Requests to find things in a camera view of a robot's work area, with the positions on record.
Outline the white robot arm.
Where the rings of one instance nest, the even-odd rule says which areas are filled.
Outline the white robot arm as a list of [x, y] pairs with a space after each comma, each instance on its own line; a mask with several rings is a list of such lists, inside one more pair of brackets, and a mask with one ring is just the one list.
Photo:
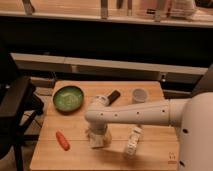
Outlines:
[[94, 134], [104, 134], [108, 123], [179, 127], [178, 171], [213, 171], [213, 92], [113, 107], [96, 96], [85, 119]]

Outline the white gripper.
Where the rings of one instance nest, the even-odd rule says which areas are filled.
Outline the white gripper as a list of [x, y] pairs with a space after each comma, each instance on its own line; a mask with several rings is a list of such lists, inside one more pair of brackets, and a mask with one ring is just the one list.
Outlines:
[[103, 143], [105, 146], [108, 146], [112, 141], [111, 132], [107, 130], [107, 125], [105, 123], [90, 123], [85, 133], [89, 140], [93, 138], [93, 133], [105, 134], [103, 138]]

